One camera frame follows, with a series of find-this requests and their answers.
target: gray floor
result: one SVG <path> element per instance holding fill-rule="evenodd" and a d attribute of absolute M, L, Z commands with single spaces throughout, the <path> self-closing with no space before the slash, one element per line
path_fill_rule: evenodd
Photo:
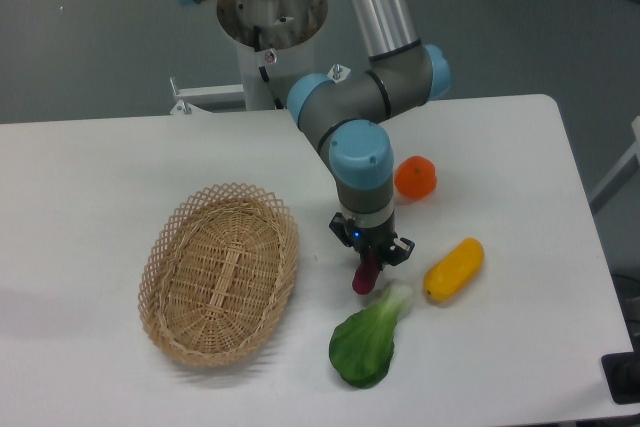
<path fill-rule="evenodd" d="M 409 0 L 451 61 L 450 98 L 544 93 L 558 102 L 586 190 L 633 141 L 640 4 Z M 318 68 L 366 66 L 348 0 L 329 0 Z M 215 2 L 0 0 L 0 123 L 159 115 L 181 86 L 237 83 Z M 614 271 L 640 277 L 640 175 L 596 217 Z"/>

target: yellow pepper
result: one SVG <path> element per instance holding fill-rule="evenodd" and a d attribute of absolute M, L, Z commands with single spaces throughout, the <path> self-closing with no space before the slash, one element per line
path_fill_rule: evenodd
<path fill-rule="evenodd" d="M 476 239 L 464 239 L 424 276 L 424 292 L 442 302 L 462 290 L 480 270 L 484 249 Z"/>

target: green leafy vegetable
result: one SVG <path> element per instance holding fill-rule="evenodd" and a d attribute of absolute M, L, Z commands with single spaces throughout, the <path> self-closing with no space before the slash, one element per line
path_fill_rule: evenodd
<path fill-rule="evenodd" d="M 385 378 L 393 357 L 393 331 L 412 301 L 411 286 L 392 282 L 378 301 L 335 328 L 329 360 L 345 382 L 368 389 Z"/>

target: wicker basket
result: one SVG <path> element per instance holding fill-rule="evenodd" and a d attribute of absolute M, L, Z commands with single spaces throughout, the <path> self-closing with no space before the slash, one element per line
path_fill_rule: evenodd
<path fill-rule="evenodd" d="M 298 233 L 272 193 L 224 184 L 189 197 L 156 241 L 140 284 L 140 318 L 169 357 L 240 360 L 269 338 L 293 288 Z"/>

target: red object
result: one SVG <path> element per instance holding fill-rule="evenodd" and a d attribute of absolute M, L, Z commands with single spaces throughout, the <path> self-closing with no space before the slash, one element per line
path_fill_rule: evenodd
<path fill-rule="evenodd" d="M 398 166 L 393 183 L 405 197 L 420 200 L 436 188 L 436 167 L 428 159 L 414 155 Z"/>
<path fill-rule="evenodd" d="M 356 294 L 366 295 L 376 286 L 376 280 L 380 275 L 380 264 L 375 255 L 369 253 L 367 257 L 360 262 L 356 275 L 353 276 L 351 286 Z"/>

